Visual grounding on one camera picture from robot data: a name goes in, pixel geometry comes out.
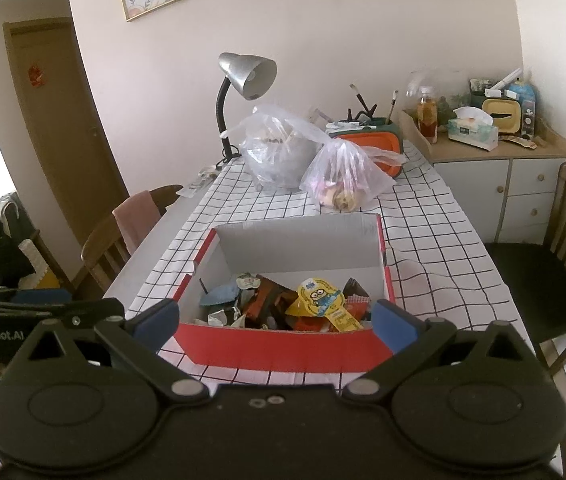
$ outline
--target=silver lamp shade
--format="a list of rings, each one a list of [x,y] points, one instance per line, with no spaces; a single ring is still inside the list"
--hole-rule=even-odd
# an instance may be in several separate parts
[[[236,91],[248,101],[265,94],[277,76],[276,62],[266,57],[224,52],[218,57],[218,64]]]

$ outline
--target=plastic bag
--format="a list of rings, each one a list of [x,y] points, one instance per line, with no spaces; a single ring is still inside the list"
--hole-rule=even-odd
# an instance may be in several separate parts
[[[254,107],[226,134],[245,134],[239,147],[257,188],[290,192],[299,188],[320,145],[330,140],[314,124],[274,105]]]
[[[394,186],[394,179],[375,161],[397,166],[407,158],[345,139],[330,139],[307,168],[301,189],[322,206],[354,211]]]

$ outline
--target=blue gripper pad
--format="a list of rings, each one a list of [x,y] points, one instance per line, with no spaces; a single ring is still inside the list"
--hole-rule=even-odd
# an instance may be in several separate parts
[[[179,306],[174,300],[161,300],[125,322],[125,331],[144,347],[158,352],[179,327]]]
[[[372,307],[372,331],[393,354],[410,346],[425,330],[425,321],[394,303],[378,300]]]

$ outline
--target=desk lamp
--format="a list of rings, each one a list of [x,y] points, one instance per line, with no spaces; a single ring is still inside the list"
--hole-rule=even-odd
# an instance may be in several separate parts
[[[225,72],[225,79],[218,91],[217,97],[217,123],[219,133],[226,131],[225,117],[223,116],[223,105],[225,96],[230,85],[248,101],[254,101],[269,90],[277,76],[277,64],[271,59],[260,56],[239,56],[230,52],[224,52],[218,57],[218,64]],[[230,144],[227,137],[223,141],[223,160],[229,162],[237,156],[241,156],[236,146]]]

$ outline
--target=tissue box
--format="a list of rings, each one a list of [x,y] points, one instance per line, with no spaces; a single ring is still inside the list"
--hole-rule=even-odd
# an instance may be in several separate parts
[[[451,119],[448,137],[491,152],[499,143],[499,128],[467,119]]]

